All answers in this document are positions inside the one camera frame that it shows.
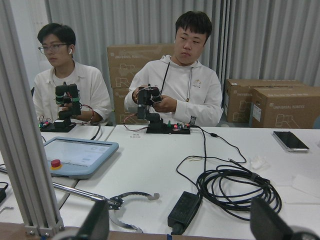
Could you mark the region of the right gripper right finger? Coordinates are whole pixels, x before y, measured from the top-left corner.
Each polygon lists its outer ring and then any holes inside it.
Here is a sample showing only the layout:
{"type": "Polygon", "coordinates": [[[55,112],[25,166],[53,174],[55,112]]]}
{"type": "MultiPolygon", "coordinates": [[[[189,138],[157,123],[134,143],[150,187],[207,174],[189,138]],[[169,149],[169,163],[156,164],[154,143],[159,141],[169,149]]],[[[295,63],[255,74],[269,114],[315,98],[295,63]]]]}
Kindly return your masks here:
{"type": "Polygon", "coordinates": [[[250,229],[256,240],[290,240],[292,229],[261,198],[250,206],[250,229]]]}

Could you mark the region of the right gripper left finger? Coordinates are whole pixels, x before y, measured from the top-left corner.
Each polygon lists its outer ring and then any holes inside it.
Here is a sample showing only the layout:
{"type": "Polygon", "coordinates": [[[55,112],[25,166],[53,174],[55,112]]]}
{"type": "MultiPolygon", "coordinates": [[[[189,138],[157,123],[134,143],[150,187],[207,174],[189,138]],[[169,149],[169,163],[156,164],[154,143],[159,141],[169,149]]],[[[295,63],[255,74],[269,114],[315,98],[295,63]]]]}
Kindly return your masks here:
{"type": "Polygon", "coordinates": [[[106,200],[94,203],[75,240],[107,240],[109,236],[109,205],[106,200]]]}

